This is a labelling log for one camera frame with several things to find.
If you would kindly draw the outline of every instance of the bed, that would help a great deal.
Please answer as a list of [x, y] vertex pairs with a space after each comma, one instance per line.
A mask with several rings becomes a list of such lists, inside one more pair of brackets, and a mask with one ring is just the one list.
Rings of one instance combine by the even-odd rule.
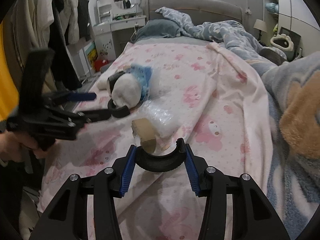
[[[243, 20], [240, 7], [220, 0], [145, 0], [148, 19], [161, 18], [155, 10], [163, 6], [188, 13], [195, 24]], [[128, 43], [100, 78], [131, 63], [159, 69], [159, 97], [152, 100], [179, 116], [180, 126], [170, 138], [157, 142], [168, 146], [157, 154], [171, 152], [182, 137], [209, 165], [232, 176], [248, 173], [267, 194], [274, 154], [270, 98], [258, 73], [259, 67], [272, 64], [255, 51], [228, 44], [183, 36]], [[97, 99], [79, 104], [77, 111], [107, 107], [107, 91], [99, 91], [96, 85], [91, 91]], [[134, 110], [123, 119], [88, 124], [77, 141], [59, 142], [59, 151], [46, 160], [38, 210], [46, 208], [71, 174], [95, 175], [124, 156], [135, 143], [131, 122], [138, 117], [139, 110]], [[225, 239], [231, 239], [231, 197], [227, 200]], [[197, 239], [205, 199], [191, 191], [184, 165], [162, 174], [136, 166], [128, 193], [115, 205], [124, 239]], [[88, 198], [88, 234], [95, 239], [92, 197]]]

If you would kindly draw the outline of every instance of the pillow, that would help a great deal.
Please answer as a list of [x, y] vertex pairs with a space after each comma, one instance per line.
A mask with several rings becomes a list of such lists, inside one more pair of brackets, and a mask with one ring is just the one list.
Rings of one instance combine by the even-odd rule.
[[138, 30], [136, 41], [150, 38], [174, 38], [179, 37], [181, 28], [175, 22], [167, 19], [156, 19], [147, 22]]
[[285, 58], [281, 57], [278, 53], [268, 48], [264, 48], [260, 50], [259, 55], [270, 60], [272, 63], [276, 64], [277, 66], [280, 66], [283, 62], [286, 61]]

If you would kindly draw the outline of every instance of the vanity table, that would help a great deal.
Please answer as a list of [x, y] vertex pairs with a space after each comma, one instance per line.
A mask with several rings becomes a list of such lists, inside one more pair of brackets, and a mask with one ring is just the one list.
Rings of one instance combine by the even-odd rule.
[[146, 16], [141, 15], [142, 10], [139, 7], [141, 0], [132, 1], [134, 4], [131, 4], [131, 0], [109, 0], [111, 19], [128, 15], [133, 17], [106, 21], [93, 27], [98, 55], [104, 55], [109, 61], [120, 56], [130, 42], [135, 27], [146, 25]]

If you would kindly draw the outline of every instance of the person's arm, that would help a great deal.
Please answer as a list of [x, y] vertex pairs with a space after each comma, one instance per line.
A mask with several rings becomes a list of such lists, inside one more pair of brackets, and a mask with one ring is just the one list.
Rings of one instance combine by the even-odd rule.
[[0, 134], [0, 159], [7, 161], [22, 162], [21, 148], [25, 146], [33, 150], [37, 158], [44, 158], [47, 152], [42, 151], [37, 141], [25, 132], [8, 132]]

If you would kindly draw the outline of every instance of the bed headboard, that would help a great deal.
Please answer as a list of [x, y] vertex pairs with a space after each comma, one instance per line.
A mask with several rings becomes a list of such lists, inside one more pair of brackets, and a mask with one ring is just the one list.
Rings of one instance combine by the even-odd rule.
[[193, 24], [236, 20], [242, 23], [243, 14], [239, 6], [221, 0], [145, 0], [145, 13], [148, 20], [161, 19], [155, 10], [169, 7], [190, 15]]

